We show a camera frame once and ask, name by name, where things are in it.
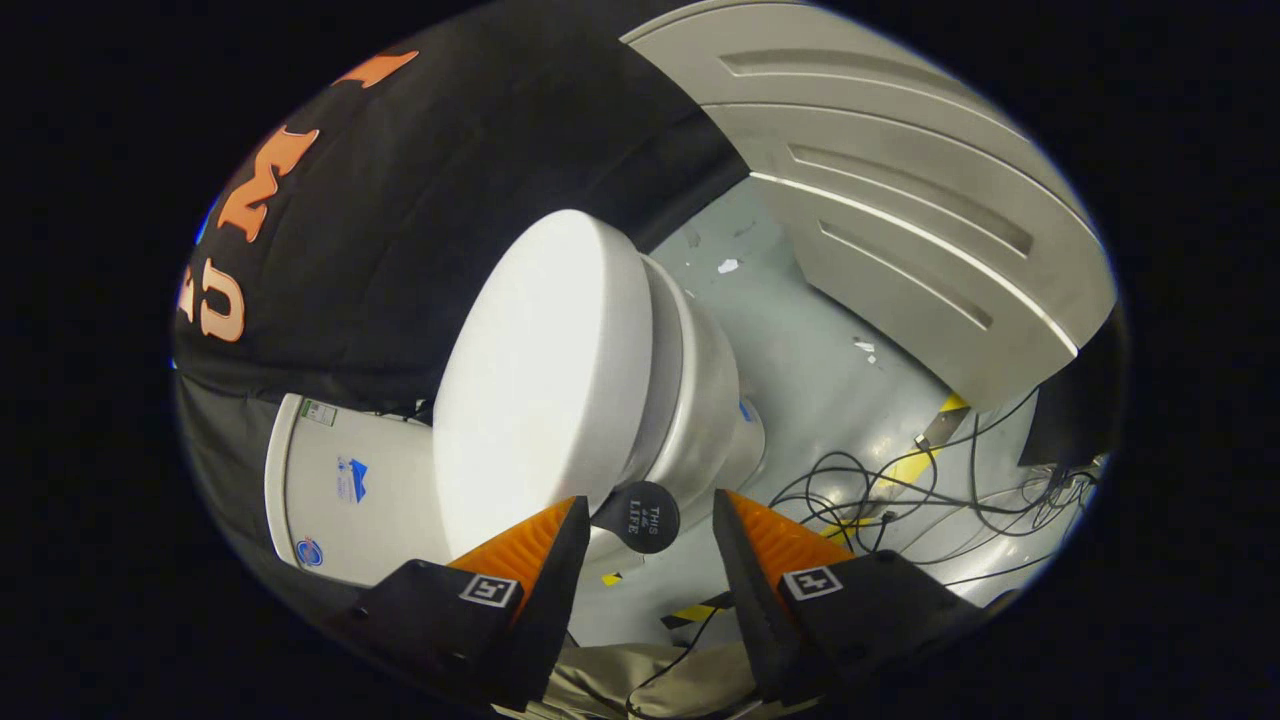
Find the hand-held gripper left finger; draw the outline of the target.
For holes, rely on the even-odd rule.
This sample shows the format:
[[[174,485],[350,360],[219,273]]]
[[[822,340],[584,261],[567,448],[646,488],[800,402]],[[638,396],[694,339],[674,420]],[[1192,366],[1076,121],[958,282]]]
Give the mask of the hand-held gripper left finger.
[[[521,712],[548,688],[589,539],[588,500],[568,497],[452,562],[403,562],[325,626],[436,698]]]

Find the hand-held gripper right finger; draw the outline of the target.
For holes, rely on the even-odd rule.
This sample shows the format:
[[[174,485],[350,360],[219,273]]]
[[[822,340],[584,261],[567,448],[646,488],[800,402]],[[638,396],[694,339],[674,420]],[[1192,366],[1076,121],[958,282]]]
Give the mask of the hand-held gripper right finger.
[[[855,555],[718,489],[712,525],[758,694],[786,706],[900,676],[988,612],[890,550]]]

